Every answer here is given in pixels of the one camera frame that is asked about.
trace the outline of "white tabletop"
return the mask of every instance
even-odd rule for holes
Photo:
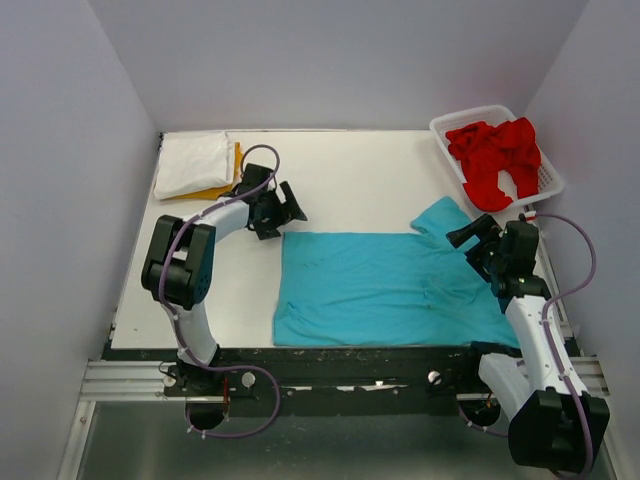
[[[308,222],[281,231],[411,232],[410,222],[445,195],[476,218],[455,174],[429,131],[229,132],[243,149],[266,143],[282,160]],[[273,165],[258,150],[248,161]],[[169,321],[143,290],[140,275],[156,220],[185,216],[209,201],[149,197],[116,315],[112,348],[175,348]],[[501,224],[521,210],[495,215]],[[211,331],[224,347],[272,347],[272,320],[280,287],[281,239],[259,241],[248,230],[216,245],[213,282],[205,300]]]

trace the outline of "white wall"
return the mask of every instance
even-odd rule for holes
[[[640,452],[639,22],[637,0],[591,0],[527,109],[567,182],[543,208],[578,221],[598,251],[594,282],[566,306],[581,347],[602,363],[630,453]],[[561,288],[578,284],[586,247],[568,227],[545,230]]]
[[[55,478],[157,136],[84,0],[0,2],[0,477]]]
[[[90,0],[163,130],[524,108],[586,0]]]

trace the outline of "laundry basket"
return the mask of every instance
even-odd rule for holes
[[[445,137],[445,134],[451,130],[465,127],[474,122],[484,121],[487,122],[487,124],[496,127],[507,120],[515,119],[516,116],[511,113],[508,108],[503,107],[502,105],[490,105],[487,107],[462,110],[461,112],[450,113],[442,117],[434,118],[431,120],[431,123],[429,123],[429,129],[435,134],[438,145],[440,145],[442,152],[460,179],[460,182],[467,183],[467,180],[464,178],[464,174],[462,173],[462,169],[460,168],[460,162],[458,162],[447,149],[450,142]],[[558,175],[558,172],[553,168],[551,162],[549,162],[549,159],[542,150],[540,150],[540,156],[542,164],[538,169],[537,195],[518,198],[516,194],[516,187],[513,180],[511,180],[511,176],[507,172],[500,172],[498,182],[499,187],[513,199],[513,203],[511,203],[507,208],[522,207],[523,205],[544,200],[560,193],[564,188],[564,182],[560,178],[560,175]]]

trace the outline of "red cloth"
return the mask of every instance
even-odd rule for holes
[[[540,150],[536,132],[526,118],[497,127],[476,122],[447,132],[449,153],[460,161],[467,183],[464,189],[480,210],[497,212],[513,202],[498,188],[498,173],[506,170],[513,178],[518,198],[538,193]]]

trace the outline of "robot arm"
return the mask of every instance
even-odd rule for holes
[[[236,230],[248,228],[260,240],[280,236],[278,227],[291,220],[306,220],[298,206],[291,187],[282,182],[280,188],[285,197],[282,203],[275,189],[264,187],[256,190],[272,175],[273,170],[254,164],[245,167],[242,182],[232,192],[242,200],[230,202],[228,197],[219,199],[219,208],[191,223],[180,238],[178,249],[171,258],[164,285],[164,297],[177,312],[163,305],[170,317],[179,317],[180,335],[191,353],[204,364],[210,364],[218,349],[204,308],[204,299],[209,292],[213,276],[215,244]],[[151,244],[142,271],[142,286],[151,291],[153,299],[160,302],[159,284],[162,269],[178,232],[187,218],[164,215],[156,223]],[[176,336],[175,322],[171,322]],[[179,350],[178,358],[194,364],[186,352]]]
[[[491,284],[518,337],[528,372],[527,380],[518,361],[507,355],[491,353],[480,359],[479,376],[509,418],[511,456],[519,465],[579,472],[588,457],[577,402],[586,413],[593,458],[609,410],[603,399],[589,395],[576,374],[553,307],[543,318],[551,295],[544,280],[533,275],[538,229],[521,215],[518,221],[507,222],[503,231],[491,216],[483,215],[447,238],[459,248],[474,236],[478,240],[466,252],[467,261]],[[577,402],[569,386],[575,389]]]

